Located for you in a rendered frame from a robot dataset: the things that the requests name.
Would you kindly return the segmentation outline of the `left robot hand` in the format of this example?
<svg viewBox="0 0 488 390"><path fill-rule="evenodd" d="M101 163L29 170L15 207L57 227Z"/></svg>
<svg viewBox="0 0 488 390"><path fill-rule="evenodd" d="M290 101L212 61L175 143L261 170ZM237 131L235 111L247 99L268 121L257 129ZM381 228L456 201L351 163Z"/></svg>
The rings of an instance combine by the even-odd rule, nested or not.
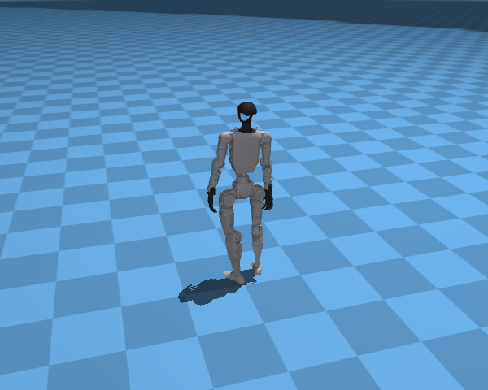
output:
<svg viewBox="0 0 488 390"><path fill-rule="evenodd" d="M211 187L210 188L210 192L208 191L207 194L208 194L208 204L209 204L210 210L212 212L216 213L217 211L216 211L216 209L213 209L213 205L212 205L213 204L213 195L216 194L215 193L215 188L214 187Z"/></svg>

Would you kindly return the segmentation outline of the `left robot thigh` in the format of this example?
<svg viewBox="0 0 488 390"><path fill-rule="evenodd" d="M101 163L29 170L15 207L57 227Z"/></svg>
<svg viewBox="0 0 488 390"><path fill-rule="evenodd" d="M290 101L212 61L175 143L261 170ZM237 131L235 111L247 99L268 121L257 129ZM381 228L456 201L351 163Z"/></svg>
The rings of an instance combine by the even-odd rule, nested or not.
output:
<svg viewBox="0 0 488 390"><path fill-rule="evenodd" d="M237 244L242 239L242 234L234 230L234 212L233 212L233 204L236 199L236 190L234 188L227 189L222 191L219 195L219 216L222 228L224 230L224 234L233 234L236 237Z"/></svg>

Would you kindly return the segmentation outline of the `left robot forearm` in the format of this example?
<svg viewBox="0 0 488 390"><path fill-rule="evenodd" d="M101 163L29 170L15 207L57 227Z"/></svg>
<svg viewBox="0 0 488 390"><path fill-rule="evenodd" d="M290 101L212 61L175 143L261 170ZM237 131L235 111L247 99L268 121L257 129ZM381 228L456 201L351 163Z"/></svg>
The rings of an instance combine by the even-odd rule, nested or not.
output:
<svg viewBox="0 0 488 390"><path fill-rule="evenodd" d="M221 170L218 169L218 161L214 159L211 166L211 177L209 179L209 185L207 186L207 190L209 192L211 187L214 187L216 192L216 186L218 184L220 174Z"/></svg>

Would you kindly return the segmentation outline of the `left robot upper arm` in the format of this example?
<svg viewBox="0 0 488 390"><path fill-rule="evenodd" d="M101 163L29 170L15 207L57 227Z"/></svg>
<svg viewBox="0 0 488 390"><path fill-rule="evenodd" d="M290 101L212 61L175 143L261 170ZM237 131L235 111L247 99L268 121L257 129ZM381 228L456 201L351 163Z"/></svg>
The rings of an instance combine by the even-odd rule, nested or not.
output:
<svg viewBox="0 0 488 390"><path fill-rule="evenodd" d="M215 158L218 161L218 169L224 167L225 165L225 156L227 154L227 149L229 144L233 138L233 132L222 132L218 136L218 146L217 146L217 158ZM213 159L214 160L214 159Z"/></svg>

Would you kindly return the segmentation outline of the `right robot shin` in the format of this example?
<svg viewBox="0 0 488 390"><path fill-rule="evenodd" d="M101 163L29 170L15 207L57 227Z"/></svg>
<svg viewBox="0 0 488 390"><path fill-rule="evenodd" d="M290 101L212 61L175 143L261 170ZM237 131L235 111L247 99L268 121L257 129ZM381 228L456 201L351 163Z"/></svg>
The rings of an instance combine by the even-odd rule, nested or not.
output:
<svg viewBox="0 0 488 390"><path fill-rule="evenodd" d="M263 228L262 225L259 225L260 229L260 236L259 237L252 237L252 244L253 244L253 251L255 254L255 267L259 265L260 267L260 255L263 248Z"/></svg>

